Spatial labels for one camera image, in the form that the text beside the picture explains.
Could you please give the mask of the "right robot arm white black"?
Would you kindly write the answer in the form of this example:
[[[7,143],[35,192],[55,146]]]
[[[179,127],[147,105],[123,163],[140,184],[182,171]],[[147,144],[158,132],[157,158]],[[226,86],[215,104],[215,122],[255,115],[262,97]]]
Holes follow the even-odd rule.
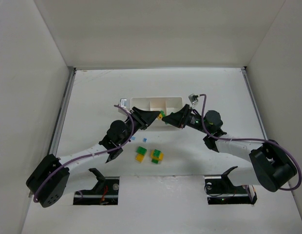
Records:
[[[283,190],[283,185],[294,176],[298,176],[298,183],[291,190],[299,188],[302,183],[301,169],[286,149],[273,140],[230,136],[221,129],[221,116],[214,110],[199,114],[186,104],[180,111],[162,120],[180,129],[188,126],[205,133],[203,141],[210,150],[249,161],[255,182],[270,192]]]

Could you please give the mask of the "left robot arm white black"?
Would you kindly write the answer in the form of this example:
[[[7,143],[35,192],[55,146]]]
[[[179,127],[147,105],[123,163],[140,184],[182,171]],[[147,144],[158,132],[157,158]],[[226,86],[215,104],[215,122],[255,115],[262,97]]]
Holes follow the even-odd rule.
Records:
[[[160,115],[160,111],[144,111],[133,107],[130,111],[119,107],[126,120],[115,120],[105,136],[87,150],[68,156],[46,155],[26,180],[33,194],[33,201],[43,208],[55,204],[62,195],[69,193],[68,185],[73,176],[84,171],[95,172],[95,162],[108,163],[116,159],[123,147],[138,130],[146,130]]]

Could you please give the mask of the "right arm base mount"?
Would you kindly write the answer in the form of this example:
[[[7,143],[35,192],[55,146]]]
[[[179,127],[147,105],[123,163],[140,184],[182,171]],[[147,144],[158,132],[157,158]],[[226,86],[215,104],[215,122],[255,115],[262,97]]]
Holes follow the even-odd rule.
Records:
[[[236,168],[238,167],[231,167],[219,175],[204,176],[208,205],[254,205],[257,202],[258,197],[253,186],[234,186],[229,180],[228,175]]]

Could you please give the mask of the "green orange lego piece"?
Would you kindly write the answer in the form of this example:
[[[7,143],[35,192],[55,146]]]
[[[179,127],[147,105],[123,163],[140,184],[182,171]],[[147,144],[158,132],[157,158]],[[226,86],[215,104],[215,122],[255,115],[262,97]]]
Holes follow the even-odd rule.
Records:
[[[163,117],[165,117],[166,115],[165,115],[165,112],[163,111],[163,110],[161,110],[160,111],[160,114],[158,115],[158,117],[157,117],[157,119],[158,120],[162,120],[163,119]]]

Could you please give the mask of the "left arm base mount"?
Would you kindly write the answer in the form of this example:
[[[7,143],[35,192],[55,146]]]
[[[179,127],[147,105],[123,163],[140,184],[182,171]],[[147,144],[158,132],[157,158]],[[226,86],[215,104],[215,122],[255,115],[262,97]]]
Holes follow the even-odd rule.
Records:
[[[73,205],[118,205],[120,177],[105,177],[98,169],[90,168],[96,184],[90,189],[75,192]]]

